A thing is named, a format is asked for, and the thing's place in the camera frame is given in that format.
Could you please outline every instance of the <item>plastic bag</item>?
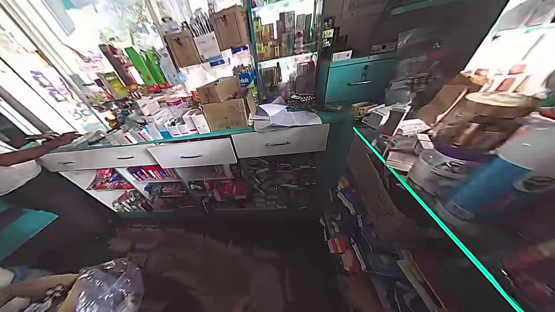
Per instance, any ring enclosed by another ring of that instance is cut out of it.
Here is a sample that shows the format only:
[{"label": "plastic bag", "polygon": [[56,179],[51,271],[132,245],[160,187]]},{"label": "plastic bag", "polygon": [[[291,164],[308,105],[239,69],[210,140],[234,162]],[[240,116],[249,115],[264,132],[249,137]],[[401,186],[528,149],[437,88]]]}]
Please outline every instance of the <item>plastic bag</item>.
[{"label": "plastic bag", "polygon": [[119,258],[80,270],[72,287],[76,312],[136,312],[144,294],[140,269]]}]

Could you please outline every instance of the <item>white drawer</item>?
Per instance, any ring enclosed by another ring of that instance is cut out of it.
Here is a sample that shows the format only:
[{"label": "white drawer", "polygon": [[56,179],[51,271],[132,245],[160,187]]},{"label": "white drawer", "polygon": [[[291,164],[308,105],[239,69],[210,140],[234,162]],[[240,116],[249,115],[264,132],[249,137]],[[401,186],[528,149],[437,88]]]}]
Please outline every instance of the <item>white drawer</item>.
[{"label": "white drawer", "polygon": [[153,146],[154,144],[140,144],[52,153],[39,158],[39,163],[50,171],[156,165],[156,160],[147,151],[149,147]]},{"label": "white drawer", "polygon": [[151,147],[148,151],[162,168],[234,164],[237,162],[229,138],[160,145]]},{"label": "white drawer", "polygon": [[270,132],[233,134],[239,158],[326,150],[330,124],[310,125]]}]

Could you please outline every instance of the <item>hand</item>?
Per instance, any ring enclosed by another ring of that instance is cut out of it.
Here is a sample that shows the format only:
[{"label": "hand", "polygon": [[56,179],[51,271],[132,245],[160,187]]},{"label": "hand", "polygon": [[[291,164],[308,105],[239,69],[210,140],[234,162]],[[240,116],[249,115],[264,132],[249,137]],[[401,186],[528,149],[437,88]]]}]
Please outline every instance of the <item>hand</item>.
[{"label": "hand", "polygon": [[77,139],[80,136],[81,135],[76,132],[67,132],[60,135],[59,137],[56,137],[48,142],[45,142],[45,144],[48,144],[49,146],[56,148],[56,147],[67,145],[73,142],[73,140]]}]

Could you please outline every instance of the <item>cardboard box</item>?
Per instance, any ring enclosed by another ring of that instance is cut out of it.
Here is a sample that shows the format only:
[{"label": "cardboard box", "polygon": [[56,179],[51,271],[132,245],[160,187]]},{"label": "cardboard box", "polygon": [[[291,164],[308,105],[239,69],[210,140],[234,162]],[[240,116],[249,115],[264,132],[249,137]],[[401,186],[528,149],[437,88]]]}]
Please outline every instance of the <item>cardboard box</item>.
[{"label": "cardboard box", "polygon": [[203,104],[217,103],[227,100],[239,90],[239,77],[220,78],[196,89],[199,100]]},{"label": "cardboard box", "polygon": [[352,105],[352,114],[354,117],[360,117],[367,114],[374,107],[377,107],[377,105],[370,102],[356,103]]},{"label": "cardboard box", "polygon": [[202,109],[210,130],[242,128],[247,126],[245,99],[225,100],[221,103],[203,104]]},{"label": "cardboard box", "polygon": [[199,51],[190,31],[182,31],[165,36],[166,42],[178,67],[186,67],[202,63]]},{"label": "cardboard box", "polygon": [[210,23],[222,51],[249,45],[250,33],[245,7],[232,6],[223,9],[210,17]]}]

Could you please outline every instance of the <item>bottle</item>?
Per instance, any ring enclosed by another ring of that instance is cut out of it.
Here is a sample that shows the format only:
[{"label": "bottle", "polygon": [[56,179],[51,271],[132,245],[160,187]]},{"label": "bottle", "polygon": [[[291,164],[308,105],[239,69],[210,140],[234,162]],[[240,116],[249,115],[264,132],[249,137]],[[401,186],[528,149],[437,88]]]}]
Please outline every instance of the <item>bottle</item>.
[{"label": "bottle", "polygon": [[277,63],[276,67],[276,77],[277,82],[281,82],[281,67],[279,66],[279,62]]},{"label": "bottle", "polygon": [[490,164],[475,170],[445,205],[463,220],[498,216],[532,205],[555,188],[555,128],[513,136]]}]

